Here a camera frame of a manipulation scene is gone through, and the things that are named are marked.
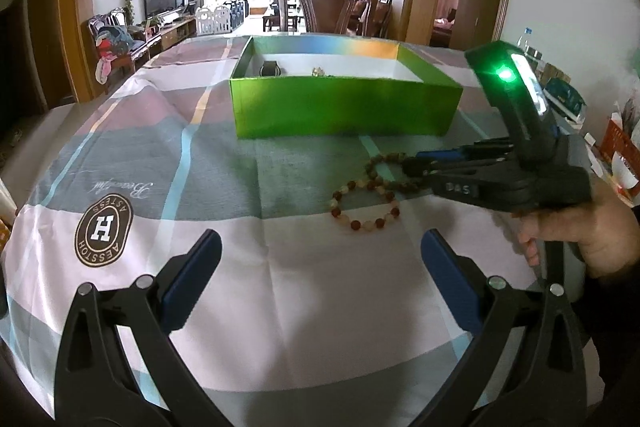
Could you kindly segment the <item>person's right hand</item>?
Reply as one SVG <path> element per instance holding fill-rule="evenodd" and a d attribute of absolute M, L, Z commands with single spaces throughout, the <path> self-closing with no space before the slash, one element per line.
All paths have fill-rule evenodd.
<path fill-rule="evenodd" d="M 575 243 L 592 277 L 612 277 L 639 262 L 639 223 L 632 209 L 600 179 L 592 181 L 592 201 L 560 211 L 520 218 L 518 243 L 530 265 L 538 265 L 536 243 Z"/>

